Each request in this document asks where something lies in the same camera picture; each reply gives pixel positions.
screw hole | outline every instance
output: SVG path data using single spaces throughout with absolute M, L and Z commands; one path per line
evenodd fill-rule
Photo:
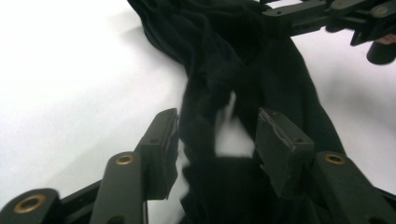
M 116 163 L 118 165 L 126 165 L 134 161 L 134 157 L 131 155 L 120 156 L 117 158 Z
M 337 155 L 333 155 L 333 154 L 327 154 L 325 159 L 326 159 L 326 161 L 329 161 L 331 163 L 338 164 L 338 165 L 346 163 L 346 160 L 344 158 L 337 156 Z
M 41 204 L 44 203 L 46 196 L 43 194 L 36 194 L 29 196 L 15 205 L 14 212 L 18 214 L 29 213 L 35 211 Z

black garment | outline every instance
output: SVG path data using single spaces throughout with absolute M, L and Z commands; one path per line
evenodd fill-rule
M 140 16 L 149 42 L 184 64 L 189 78 L 178 128 L 180 138 L 186 146 L 186 155 L 192 162 L 192 166 L 184 173 L 191 192 L 183 200 L 187 217 L 192 223 L 257 223 L 261 218 L 255 214 L 257 209 L 246 206 L 248 200 L 246 204 L 235 203 L 236 207 L 233 208 L 226 203 L 216 203 L 216 206 L 213 204 L 215 198 L 233 197 L 241 190 L 232 181 L 230 170 L 218 169 L 220 166 L 248 166 L 237 171 L 238 176 L 243 176 L 242 173 L 254 176 L 247 177 L 252 181 L 242 189 L 258 192 L 256 186 L 268 184 L 267 177 L 257 173 L 257 161 L 215 159 L 216 115 L 228 104 L 232 91 L 236 95 L 234 114 L 241 119 L 253 140 L 259 107 L 266 107 L 291 119 L 315 141 L 317 151 L 344 152 L 330 119 L 318 101 L 300 52 L 289 38 L 271 39 L 265 35 L 266 27 L 262 25 L 261 18 L 265 7 L 258 2 L 128 1 Z M 228 180 L 232 182 L 231 186 L 210 184 L 222 175 L 230 177 Z M 276 201 L 270 189 L 265 189 L 265 197 L 258 198 Z M 284 211 L 291 211 L 293 208 L 290 207 L 294 206 L 291 203 L 282 204 L 280 207 L 286 206 L 288 209 L 278 210 L 281 217 L 284 216 Z M 199 215 L 194 216 L 191 210 L 186 209 L 188 207 L 201 207 L 204 212 L 198 212 Z M 213 217 L 221 209 L 225 209 L 222 213 L 224 222 L 220 221 L 221 217 Z M 225 221 L 234 212 L 244 215 Z M 295 214 L 288 213 L 288 216 L 295 217 Z M 281 219 L 278 218 L 277 222 L 286 223 Z

white surface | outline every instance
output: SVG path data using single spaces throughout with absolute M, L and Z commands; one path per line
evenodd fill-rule
M 351 35 L 294 40 L 349 157 L 396 194 L 396 63 L 368 63 L 369 45 L 350 47 Z M 186 81 L 125 0 L 0 2 L 0 207 L 29 189 L 64 197 L 100 179 L 158 112 L 180 107 Z M 221 155 L 252 149 L 235 122 L 219 140 Z M 150 223 L 175 223 L 185 190 L 180 178 L 169 201 L 150 203 Z

black mechanical part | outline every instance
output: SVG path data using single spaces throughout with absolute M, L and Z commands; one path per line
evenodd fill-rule
M 396 213 L 348 157 L 319 152 L 311 171 L 333 223 L 396 223 Z
M 376 189 L 347 156 L 313 156 L 313 147 L 285 116 L 260 110 L 256 150 L 278 197 L 304 200 L 314 224 L 396 223 L 394 196 Z
M 0 213 L 0 223 L 52 223 L 60 205 L 54 189 L 33 189 L 10 201 Z
M 101 181 L 62 200 L 54 189 L 25 192 L 1 210 L 0 223 L 147 223 L 146 200 L 166 198 L 177 178 L 177 120 L 176 109 L 159 113 L 135 151 L 108 161 Z
M 177 179 L 177 110 L 159 113 L 135 152 L 142 156 L 147 200 L 163 200 Z
M 276 194 L 285 199 L 303 196 L 303 169 L 312 161 L 314 142 L 281 113 L 262 108 L 256 136 L 262 168 Z
M 393 63 L 396 59 L 396 44 L 384 45 L 374 42 L 367 53 L 367 60 L 374 64 Z
M 123 152 L 107 163 L 90 224 L 147 223 L 142 160 Z
M 275 38 L 302 35 L 326 26 L 332 33 L 353 30 L 350 45 L 357 46 L 396 32 L 396 0 L 309 0 L 266 10 L 262 17 L 269 35 Z M 396 49 L 374 42 L 367 58 L 375 64 L 391 63 Z

black cloth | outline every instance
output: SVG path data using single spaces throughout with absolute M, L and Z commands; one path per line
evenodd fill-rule
M 187 215 L 184 221 L 257 223 L 262 218 L 254 206 L 247 206 L 251 199 L 248 190 L 242 190 L 240 197 L 235 198 L 236 202 L 243 201 L 246 193 L 248 199 L 240 204 L 228 206 L 226 201 L 215 200 L 232 197 L 241 189 L 257 193 L 256 186 L 262 183 L 268 186 L 269 182 L 265 175 L 257 173 L 259 160 L 216 159 L 216 117 L 229 103 L 232 91 L 236 95 L 234 114 L 253 140 L 259 108 L 266 107 L 285 114 L 315 141 L 317 151 L 344 152 L 332 122 L 319 103 L 300 52 L 290 38 L 272 39 L 266 35 L 261 12 L 267 7 L 252 0 L 128 2 L 140 16 L 148 41 L 182 63 L 189 78 L 178 124 L 180 139 L 191 161 L 191 167 L 184 172 L 191 187 L 182 203 Z M 241 166 L 240 170 L 231 170 L 241 178 L 244 173 L 251 181 L 243 187 L 238 185 L 230 170 L 220 169 L 222 166 Z M 229 178 L 211 184 L 223 175 Z M 225 185 L 227 181 L 231 181 L 230 185 Z M 271 190 L 264 189 L 263 196 L 258 198 L 276 201 Z M 287 209 L 278 210 L 281 212 L 277 216 L 296 217 L 294 213 L 284 213 L 292 211 L 293 206 L 293 203 L 282 203 L 279 207 Z M 214 217 L 219 211 L 222 211 L 220 217 Z M 233 218 L 232 214 L 244 215 Z M 271 220 L 287 223 L 286 219 L 280 221 L 282 218 Z

